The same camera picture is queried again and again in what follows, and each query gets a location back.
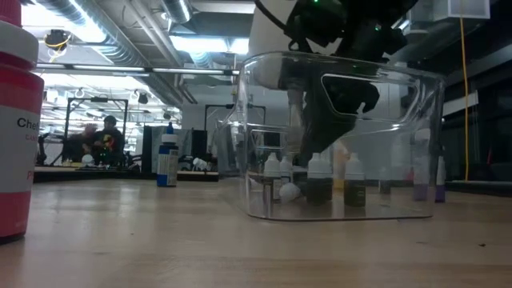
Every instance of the red container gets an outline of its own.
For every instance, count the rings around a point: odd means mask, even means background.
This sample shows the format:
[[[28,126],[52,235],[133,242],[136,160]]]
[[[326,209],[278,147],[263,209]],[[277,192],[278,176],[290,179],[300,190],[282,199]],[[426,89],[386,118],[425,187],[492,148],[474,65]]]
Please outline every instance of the red container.
[[[38,40],[19,27],[15,5],[0,6],[0,243],[26,232],[44,87],[30,72]]]

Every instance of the wooden tabletop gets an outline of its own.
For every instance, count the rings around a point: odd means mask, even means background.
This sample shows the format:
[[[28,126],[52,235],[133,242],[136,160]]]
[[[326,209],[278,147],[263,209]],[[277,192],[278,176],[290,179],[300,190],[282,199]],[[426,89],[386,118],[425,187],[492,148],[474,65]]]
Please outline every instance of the wooden tabletop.
[[[34,186],[0,287],[512,287],[512,199],[448,193],[427,220],[269,222],[236,183]]]

